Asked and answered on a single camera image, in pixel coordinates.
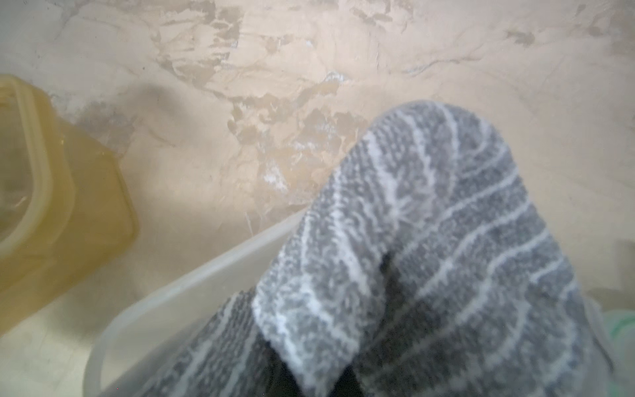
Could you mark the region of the translucent white lunch box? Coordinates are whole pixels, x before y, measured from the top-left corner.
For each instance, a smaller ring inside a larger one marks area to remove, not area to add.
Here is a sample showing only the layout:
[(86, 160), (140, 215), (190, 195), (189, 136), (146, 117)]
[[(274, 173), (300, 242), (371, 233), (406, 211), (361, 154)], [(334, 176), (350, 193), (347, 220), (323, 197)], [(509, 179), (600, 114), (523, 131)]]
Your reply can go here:
[(83, 394), (100, 395), (149, 353), (254, 286), (302, 216), (267, 228), (121, 312), (94, 343)]

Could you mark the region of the yellow lunch box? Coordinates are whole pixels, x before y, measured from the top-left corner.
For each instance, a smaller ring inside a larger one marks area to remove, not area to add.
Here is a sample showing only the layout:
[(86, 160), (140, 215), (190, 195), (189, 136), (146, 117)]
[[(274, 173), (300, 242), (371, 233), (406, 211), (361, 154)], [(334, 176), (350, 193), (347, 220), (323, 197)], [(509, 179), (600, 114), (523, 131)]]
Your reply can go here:
[(48, 305), (138, 233), (117, 157), (49, 96), (1, 77), (1, 329)]

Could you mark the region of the grey striped cloth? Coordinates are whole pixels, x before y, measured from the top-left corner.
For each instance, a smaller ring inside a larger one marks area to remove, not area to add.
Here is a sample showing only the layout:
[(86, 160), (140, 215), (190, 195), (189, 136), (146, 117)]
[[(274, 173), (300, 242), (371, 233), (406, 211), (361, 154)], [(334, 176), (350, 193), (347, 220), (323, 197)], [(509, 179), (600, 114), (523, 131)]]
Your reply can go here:
[(140, 396), (605, 396), (601, 315), (494, 127), (388, 111)]

